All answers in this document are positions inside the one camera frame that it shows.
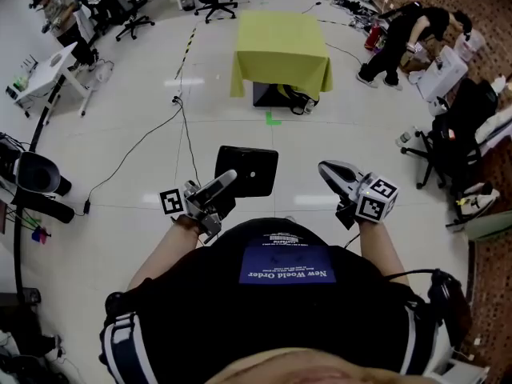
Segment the blue label on shirt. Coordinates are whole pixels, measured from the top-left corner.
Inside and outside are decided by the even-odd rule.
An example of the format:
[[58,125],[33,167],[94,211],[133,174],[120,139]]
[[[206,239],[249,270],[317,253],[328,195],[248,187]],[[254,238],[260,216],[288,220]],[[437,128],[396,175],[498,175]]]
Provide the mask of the blue label on shirt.
[[326,246],[248,246],[241,284],[336,283]]

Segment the yellow tablecloth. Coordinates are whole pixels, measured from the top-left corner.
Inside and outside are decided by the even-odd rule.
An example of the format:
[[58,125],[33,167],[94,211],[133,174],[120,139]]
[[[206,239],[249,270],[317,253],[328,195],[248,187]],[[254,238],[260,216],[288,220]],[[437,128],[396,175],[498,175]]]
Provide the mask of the yellow tablecloth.
[[285,11],[244,10],[231,73],[231,97],[243,80],[296,86],[318,99],[333,89],[329,53],[315,17]]

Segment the white equipment box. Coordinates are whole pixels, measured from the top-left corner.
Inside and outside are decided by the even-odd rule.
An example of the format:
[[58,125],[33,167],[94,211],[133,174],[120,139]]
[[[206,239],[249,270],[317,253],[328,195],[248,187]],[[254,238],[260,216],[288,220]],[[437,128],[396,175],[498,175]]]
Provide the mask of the white equipment box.
[[418,82],[419,92],[428,102],[445,95],[467,73],[467,64],[448,46],[442,48],[439,57],[442,60],[441,69],[436,62],[432,62]]

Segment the black and white marker cube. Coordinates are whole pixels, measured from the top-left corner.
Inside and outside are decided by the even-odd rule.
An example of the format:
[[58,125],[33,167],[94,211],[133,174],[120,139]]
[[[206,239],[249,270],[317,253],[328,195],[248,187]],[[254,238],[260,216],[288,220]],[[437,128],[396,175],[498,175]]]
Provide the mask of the black and white marker cube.
[[185,212],[185,198],[179,189],[172,189],[160,193],[164,214],[180,214]]
[[379,176],[359,195],[356,215],[372,222],[381,222],[393,209],[397,196],[398,187]]

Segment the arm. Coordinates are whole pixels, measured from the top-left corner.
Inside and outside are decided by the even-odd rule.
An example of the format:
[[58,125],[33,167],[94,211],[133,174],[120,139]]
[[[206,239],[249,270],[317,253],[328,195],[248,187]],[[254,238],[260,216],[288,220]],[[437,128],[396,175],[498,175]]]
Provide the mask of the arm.
[[76,8],[76,6],[76,3],[74,2],[68,5],[67,9],[65,9],[60,16],[61,22],[67,22],[67,19],[73,15],[73,10]]
[[410,32],[409,42],[412,46],[418,42],[419,36],[422,34],[425,28],[430,26],[429,19],[426,16],[421,16],[414,24],[412,31]]
[[199,234],[196,222],[181,215],[131,279],[128,290],[134,289],[146,278],[157,278],[167,272],[179,259],[195,249]]
[[[359,232],[361,234],[361,256],[372,262],[380,270],[382,276],[405,271],[383,223],[361,221]],[[407,276],[394,278],[391,281],[409,285]]]

